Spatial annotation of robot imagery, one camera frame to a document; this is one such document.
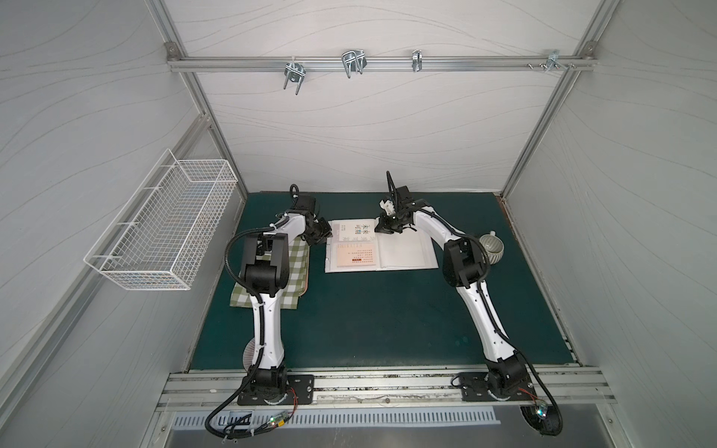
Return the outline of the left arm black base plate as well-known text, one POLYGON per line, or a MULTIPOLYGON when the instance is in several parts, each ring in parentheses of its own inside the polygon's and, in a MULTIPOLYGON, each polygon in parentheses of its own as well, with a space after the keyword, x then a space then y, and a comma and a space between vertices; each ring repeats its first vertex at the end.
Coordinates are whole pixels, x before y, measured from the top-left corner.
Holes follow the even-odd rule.
POLYGON ((238 395, 236 402, 248 405, 308 405, 313 402, 315 376, 310 374, 260 374, 238 395))

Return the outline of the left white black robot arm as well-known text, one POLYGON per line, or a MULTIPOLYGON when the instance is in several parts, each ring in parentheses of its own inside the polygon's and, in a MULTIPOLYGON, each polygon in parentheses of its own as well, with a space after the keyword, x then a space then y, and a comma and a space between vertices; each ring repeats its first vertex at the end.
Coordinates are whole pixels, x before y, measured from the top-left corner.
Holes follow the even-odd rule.
POLYGON ((248 289, 254 318, 249 390, 270 403, 283 399, 289 384, 279 304, 289 283, 289 247, 297 239, 313 246, 329 236, 316 198, 295 193, 278 222, 245 237, 239 280, 248 289))

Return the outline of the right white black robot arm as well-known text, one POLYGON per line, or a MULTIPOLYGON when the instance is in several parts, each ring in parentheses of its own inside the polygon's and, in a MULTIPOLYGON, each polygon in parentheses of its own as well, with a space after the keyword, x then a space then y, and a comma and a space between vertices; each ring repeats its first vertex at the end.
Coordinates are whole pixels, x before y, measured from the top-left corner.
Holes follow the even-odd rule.
POLYGON ((442 248, 444 280, 461 296, 480 336, 488 367, 487 389, 498 401, 506 401, 530 376, 490 300, 487 277, 491 264, 487 250, 476 237, 448 223, 425 200, 415 199, 409 188, 396 186, 391 177, 387 183, 388 196, 380 203, 382 212, 375 231, 423 231, 442 248))

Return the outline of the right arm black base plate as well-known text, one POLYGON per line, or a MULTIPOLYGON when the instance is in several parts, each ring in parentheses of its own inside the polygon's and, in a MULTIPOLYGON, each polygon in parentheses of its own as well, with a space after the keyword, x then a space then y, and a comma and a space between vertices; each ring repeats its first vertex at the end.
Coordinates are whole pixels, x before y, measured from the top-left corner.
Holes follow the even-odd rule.
POLYGON ((494 371, 458 373, 450 380, 450 386, 457 388, 461 399, 468 402, 533 401, 536 396, 530 379, 523 378, 510 383, 502 380, 494 371))

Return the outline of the pale pink photo card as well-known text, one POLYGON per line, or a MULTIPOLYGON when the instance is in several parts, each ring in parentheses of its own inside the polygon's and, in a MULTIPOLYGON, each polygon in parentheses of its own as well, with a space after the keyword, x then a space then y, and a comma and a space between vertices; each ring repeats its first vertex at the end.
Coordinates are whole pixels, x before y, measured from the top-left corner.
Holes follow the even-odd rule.
POLYGON ((340 243, 335 260, 339 268, 377 267, 379 262, 373 242, 340 243))

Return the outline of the white photo album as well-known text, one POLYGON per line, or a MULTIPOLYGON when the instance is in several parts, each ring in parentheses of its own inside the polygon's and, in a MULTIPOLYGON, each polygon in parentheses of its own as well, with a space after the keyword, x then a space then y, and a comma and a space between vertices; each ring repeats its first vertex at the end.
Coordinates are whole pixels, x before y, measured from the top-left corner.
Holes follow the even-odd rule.
POLYGON ((423 231, 407 230, 403 233, 383 234, 375 232, 375 243, 378 255, 377 267, 339 268, 336 265, 336 246, 338 240, 338 220, 330 222, 332 237, 327 240, 325 273, 381 272, 431 270, 438 268, 433 242, 423 231))

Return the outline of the white photo card black text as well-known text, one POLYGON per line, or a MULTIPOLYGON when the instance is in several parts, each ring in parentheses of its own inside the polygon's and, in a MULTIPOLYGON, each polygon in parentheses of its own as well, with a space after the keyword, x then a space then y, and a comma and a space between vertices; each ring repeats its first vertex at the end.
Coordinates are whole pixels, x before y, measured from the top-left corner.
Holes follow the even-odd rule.
POLYGON ((338 220, 340 242, 371 242, 375 240, 374 220, 338 220))

